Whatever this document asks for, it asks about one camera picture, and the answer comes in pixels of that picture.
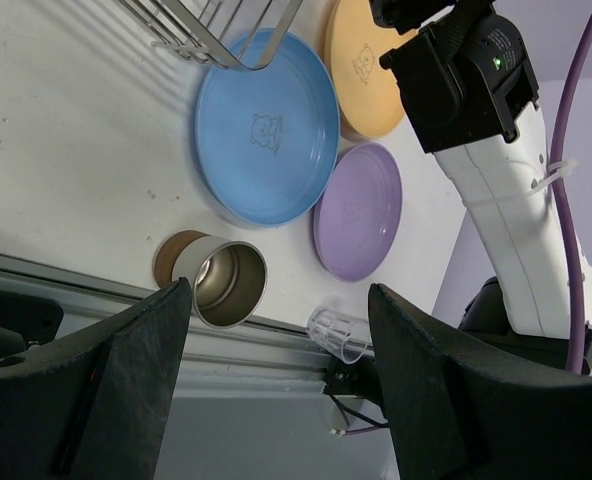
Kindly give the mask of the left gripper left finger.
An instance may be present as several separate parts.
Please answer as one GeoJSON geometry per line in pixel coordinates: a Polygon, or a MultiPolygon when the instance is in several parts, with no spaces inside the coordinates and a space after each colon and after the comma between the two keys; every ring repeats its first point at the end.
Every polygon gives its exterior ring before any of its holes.
{"type": "Polygon", "coordinates": [[[151,479],[192,309],[181,279],[0,358],[0,479],[151,479]]]}

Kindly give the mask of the steel cup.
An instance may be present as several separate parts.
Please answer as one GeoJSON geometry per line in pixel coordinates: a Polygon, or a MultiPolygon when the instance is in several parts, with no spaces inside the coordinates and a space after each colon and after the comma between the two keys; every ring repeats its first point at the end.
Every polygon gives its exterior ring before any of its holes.
{"type": "Polygon", "coordinates": [[[267,265],[250,243],[184,230],[158,248],[153,277],[159,287],[187,279],[192,313],[213,328],[226,329],[254,314],[266,290],[267,265]]]}

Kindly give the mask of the clear glass cup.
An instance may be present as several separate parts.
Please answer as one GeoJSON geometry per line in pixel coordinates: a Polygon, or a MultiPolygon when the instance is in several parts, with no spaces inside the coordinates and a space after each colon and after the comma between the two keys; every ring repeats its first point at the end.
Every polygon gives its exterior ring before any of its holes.
{"type": "Polygon", "coordinates": [[[347,365],[358,362],[371,344],[367,320],[329,308],[318,308],[310,315],[306,332],[319,347],[347,365]]]}

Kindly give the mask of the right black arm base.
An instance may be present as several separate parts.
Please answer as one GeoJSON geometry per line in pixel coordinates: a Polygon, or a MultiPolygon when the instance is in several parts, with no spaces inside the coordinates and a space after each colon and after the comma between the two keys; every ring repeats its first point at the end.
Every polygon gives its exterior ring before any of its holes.
{"type": "Polygon", "coordinates": [[[333,357],[324,375],[324,382],[323,394],[334,403],[341,418],[345,421],[346,428],[342,430],[343,434],[366,433],[390,427],[374,358],[363,357],[358,362],[349,365],[333,357]],[[366,400],[377,406],[383,420],[375,420],[366,416],[357,407],[350,407],[343,403],[340,400],[341,397],[366,400]]]}

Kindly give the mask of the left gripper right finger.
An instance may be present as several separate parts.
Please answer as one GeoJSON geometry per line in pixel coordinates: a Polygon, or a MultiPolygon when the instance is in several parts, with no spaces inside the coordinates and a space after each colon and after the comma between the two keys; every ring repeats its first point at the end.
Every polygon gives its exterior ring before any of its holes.
{"type": "Polygon", "coordinates": [[[451,327],[382,284],[368,317],[404,479],[592,479],[592,377],[451,327]]]}

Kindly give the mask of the blue plate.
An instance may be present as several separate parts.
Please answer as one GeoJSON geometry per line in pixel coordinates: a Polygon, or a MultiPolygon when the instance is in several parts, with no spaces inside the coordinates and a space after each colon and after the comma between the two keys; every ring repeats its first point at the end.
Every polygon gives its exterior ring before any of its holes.
{"type": "Polygon", "coordinates": [[[212,67],[194,112],[202,176],[216,200],[256,227],[288,224],[325,191],[336,164],[340,113],[318,54],[287,34],[258,71],[212,67]]]}

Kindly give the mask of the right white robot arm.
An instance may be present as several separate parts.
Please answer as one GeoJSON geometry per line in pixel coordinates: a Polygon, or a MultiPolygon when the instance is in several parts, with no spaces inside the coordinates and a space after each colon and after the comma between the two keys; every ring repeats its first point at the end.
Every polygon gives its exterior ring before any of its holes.
{"type": "Polygon", "coordinates": [[[489,1],[374,1],[374,22],[411,39],[380,57],[423,150],[471,216],[495,271],[462,327],[531,360],[588,373],[592,267],[564,180],[564,134],[592,42],[592,13],[548,133],[518,27],[489,1]]]}

